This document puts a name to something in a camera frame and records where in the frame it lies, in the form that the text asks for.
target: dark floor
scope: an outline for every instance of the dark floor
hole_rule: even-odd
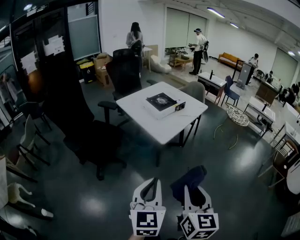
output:
[[[162,78],[144,72],[142,85],[147,86],[147,79],[160,81]],[[104,120],[103,109],[99,109],[97,103],[112,100],[112,90],[101,88],[97,82],[82,83],[82,90],[95,119]],[[276,189],[268,190],[270,174],[261,180],[257,178],[262,161],[270,154],[270,145],[245,128],[236,147],[228,150],[235,140],[237,128],[229,124],[213,140],[214,130],[224,121],[226,113],[209,101],[206,104],[208,110],[201,118],[196,136],[190,136],[184,148],[166,149],[159,168],[154,164],[154,142],[143,131],[136,134],[139,127],[134,123],[124,125],[122,128],[127,134],[118,156],[127,162],[127,169],[110,165],[104,181],[97,180],[95,165],[79,164],[76,156],[64,146],[64,135],[52,122],[53,131],[49,131],[37,121],[43,135],[51,142],[51,146],[47,146],[38,140],[40,155],[51,162],[51,166],[36,161],[38,172],[25,166],[26,172],[36,178],[38,184],[10,173],[8,181],[22,183],[34,194],[30,199],[24,198],[52,211],[55,218],[49,223],[19,214],[10,207],[2,210],[0,215],[18,227],[31,225],[50,240],[126,240],[132,234],[128,211],[134,189],[145,180],[158,177],[162,183],[163,206],[167,209],[160,236],[163,240],[177,238],[182,232],[177,231],[176,216],[181,214],[182,208],[173,198],[169,186],[188,168],[204,165],[208,174],[201,185],[210,194],[212,206],[219,215],[220,229],[211,239],[278,239],[291,206],[286,207],[285,201],[278,199]],[[114,125],[122,120],[116,112],[111,115]],[[21,117],[15,124],[4,146],[6,150],[20,140],[23,121],[25,118]]]

